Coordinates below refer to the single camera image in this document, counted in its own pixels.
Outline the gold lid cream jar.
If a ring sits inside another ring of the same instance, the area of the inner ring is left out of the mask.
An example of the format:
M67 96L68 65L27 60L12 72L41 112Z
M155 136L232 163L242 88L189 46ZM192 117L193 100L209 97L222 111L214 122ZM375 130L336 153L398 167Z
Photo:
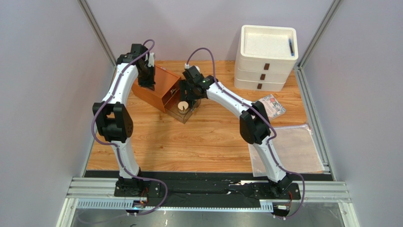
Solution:
M189 104L186 101L180 101L177 108L179 113L186 114L189 111Z

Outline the orange drawer box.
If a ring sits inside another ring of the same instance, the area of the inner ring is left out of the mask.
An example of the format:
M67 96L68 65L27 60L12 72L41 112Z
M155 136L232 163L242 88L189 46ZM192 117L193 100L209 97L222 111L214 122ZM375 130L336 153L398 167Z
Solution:
M136 97L166 113L169 102L179 96L179 80L181 76L156 64L154 79L155 85L153 90L147 87L140 87L138 79L133 83L131 90Z

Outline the clear drawer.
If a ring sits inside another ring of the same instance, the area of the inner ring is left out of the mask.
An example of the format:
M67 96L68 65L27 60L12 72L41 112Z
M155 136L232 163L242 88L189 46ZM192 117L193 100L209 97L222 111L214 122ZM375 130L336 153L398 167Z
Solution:
M169 90L169 93L171 94L171 96L174 96L177 91L178 91L178 88L177 88L177 87L172 87L172 88Z
M169 101L165 105L165 111L171 117L173 117L176 120L178 120L179 122L185 124L191 118L191 116L196 112L197 108L201 104L201 100L198 100L198 102L196 103L196 105L193 109L191 109L189 107L189 111L186 114L181 114L178 112L177 105L179 102L180 102L180 94L176 93L172 98L169 99Z

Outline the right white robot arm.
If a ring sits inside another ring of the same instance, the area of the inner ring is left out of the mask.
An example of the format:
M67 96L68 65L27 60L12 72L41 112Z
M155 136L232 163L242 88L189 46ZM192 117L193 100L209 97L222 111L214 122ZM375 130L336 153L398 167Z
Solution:
M240 135L257 151L265 167L274 193L284 193L292 180L282 166L272 140L277 136L262 102L251 102L228 90L213 76L204 77L198 67L184 67L184 79L179 81L181 101L189 104L206 98L222 105L239 119Z

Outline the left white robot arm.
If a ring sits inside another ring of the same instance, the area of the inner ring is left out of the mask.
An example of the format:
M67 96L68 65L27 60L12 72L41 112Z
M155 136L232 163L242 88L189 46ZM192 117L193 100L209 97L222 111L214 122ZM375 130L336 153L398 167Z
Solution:
M145 44L132 44L131 50L117 59L116 75L107 95L101 102L94 103L94 118L91 126L104 141L96 137L102 145L110 146L119 166L119 178L116 189L119 192L130 192L135 195L144 190L144 178L135 161L130 137L133 133L133 121L126 109L127 99L134 82L140 87L155 89L155 63L151 47Z

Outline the floral patterned palette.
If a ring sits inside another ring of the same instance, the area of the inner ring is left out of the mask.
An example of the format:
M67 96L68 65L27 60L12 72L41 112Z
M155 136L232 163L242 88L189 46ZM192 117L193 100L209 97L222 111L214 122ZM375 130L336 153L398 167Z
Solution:
M286 109L272 94L262 97L255 102L257 101L264 105L270 121L286 113Z

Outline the white three-drawer organizer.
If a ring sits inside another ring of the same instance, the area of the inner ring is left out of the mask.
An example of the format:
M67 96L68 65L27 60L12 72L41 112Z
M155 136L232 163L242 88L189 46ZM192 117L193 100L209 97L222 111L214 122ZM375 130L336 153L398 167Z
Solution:
M290 55L288 39L295 56ZM297 33L291 27L244 25L235 61L234 86L279 92L298 60Z

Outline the blue pen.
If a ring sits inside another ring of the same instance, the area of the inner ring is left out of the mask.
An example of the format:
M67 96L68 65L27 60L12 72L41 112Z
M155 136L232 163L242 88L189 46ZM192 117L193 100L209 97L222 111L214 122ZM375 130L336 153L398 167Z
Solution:
M295 52L294 52L294 49L293 49L292 40L291 40L290 38L288 39L288 43L289 43L289 48L290 48L290 55L291 55L292 57L294 57L294 56L295 56Z

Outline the clear plastic bag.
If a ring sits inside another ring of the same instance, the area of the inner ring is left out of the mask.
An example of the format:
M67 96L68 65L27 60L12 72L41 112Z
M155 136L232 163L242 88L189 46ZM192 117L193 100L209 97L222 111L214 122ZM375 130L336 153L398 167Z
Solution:
M300 174L322 174L325 167L317 152L308 124L275 127L271 140L277 161L286 170Z

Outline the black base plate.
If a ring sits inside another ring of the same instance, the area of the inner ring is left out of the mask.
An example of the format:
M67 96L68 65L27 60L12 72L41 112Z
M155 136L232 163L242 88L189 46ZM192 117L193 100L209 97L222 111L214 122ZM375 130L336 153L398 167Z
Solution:
M290 175L291 185L284 193L274 193L266 177L251 173L143 172L144 190L135 195L119 192L118 171L89 170L85 178L110 178L112 198L129 199L129 207L151 208L159 203L174 208L258 208L261 200L299 201L300 177Z

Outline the aluminium front rail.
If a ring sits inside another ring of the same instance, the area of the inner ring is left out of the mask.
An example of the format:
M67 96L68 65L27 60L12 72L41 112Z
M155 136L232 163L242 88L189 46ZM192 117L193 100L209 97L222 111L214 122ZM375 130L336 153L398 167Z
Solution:
M137 196L115 196L114 178L73 178L67 198L78 199L83 208L150 210L160 202L161 210L271 212L277 206L297 208L300 203L350 203L344 182L294 182L280 198L263 194L263 181L192 180L186 189L175 180L166 180L168 196L160 183L146 182Z

